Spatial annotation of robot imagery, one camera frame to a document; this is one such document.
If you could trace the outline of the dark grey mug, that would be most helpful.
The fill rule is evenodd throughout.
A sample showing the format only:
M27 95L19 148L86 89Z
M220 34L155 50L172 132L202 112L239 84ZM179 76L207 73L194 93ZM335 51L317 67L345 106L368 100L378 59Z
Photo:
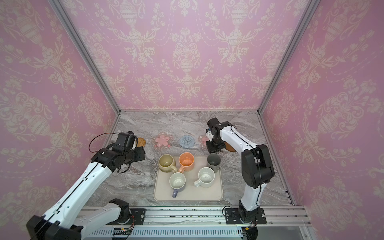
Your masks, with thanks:
M217 173L221 166L221 157L218 154L209 154L207 156L207 167Z

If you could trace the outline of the brown wooden coaster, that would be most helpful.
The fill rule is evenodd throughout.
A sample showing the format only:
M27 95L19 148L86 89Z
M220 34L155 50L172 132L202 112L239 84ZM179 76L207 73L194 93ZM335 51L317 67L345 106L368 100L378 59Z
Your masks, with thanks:
M229 152L236 152L236 150L227 142L225 142L226 150Z

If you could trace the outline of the pink flower coaster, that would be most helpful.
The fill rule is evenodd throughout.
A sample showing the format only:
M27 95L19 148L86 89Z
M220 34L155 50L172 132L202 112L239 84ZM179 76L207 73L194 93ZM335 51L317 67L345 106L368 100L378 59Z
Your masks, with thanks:
M174 137L165 132L159 133L152 138L155 150L169 149Z
M200 148L203 150L207 150L207 144L206 142L209 141L209 138L206 135L201 135L198 137L198 141L200 144Z

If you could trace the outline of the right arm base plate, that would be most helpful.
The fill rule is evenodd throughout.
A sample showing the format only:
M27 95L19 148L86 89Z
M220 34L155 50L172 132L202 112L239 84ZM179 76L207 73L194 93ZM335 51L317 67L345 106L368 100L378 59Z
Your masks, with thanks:
M262 208L257 208L250 212L247 212L241 208L225 208L224 215L227 225L265 225L267 223L266 214Z

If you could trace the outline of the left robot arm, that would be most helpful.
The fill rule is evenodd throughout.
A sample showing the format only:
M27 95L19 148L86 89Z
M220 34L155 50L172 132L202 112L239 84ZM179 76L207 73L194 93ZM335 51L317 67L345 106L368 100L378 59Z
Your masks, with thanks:
M113 199L99 210L79 217L97 188L123 165L145 159L145 150L138 145L131 131L118 134L115 143L95 152L84 173L42 216L32 216L26 227L32 240L83 240L106 224L134 224L129 203Z

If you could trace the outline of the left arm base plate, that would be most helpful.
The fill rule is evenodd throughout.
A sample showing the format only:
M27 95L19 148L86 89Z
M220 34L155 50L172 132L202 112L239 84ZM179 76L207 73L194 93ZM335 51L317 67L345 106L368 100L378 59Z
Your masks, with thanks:
M145 208L130 208L131 216L130 221L128 222L129 225L134 224L136 225L143 225L145 216L146 216L146 209Z

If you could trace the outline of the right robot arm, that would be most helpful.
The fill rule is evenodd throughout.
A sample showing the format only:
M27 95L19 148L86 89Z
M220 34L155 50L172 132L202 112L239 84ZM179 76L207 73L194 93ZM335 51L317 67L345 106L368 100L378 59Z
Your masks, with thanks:
M269 148L248 140L229 122L212 118L207 123L206 146L210 154L221 152L229 144L241 157L241 172L246 183L243 197L239 201L240 219L248 223L259 223L262 214L260 200L262 193L275 176L275 169Z

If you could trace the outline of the woven tan coaster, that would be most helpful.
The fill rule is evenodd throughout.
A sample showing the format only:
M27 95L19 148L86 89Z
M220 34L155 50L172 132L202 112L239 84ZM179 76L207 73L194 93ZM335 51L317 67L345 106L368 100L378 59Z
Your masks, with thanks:
M138 138L137 147L145 147L146 146L146 140L144 138Z

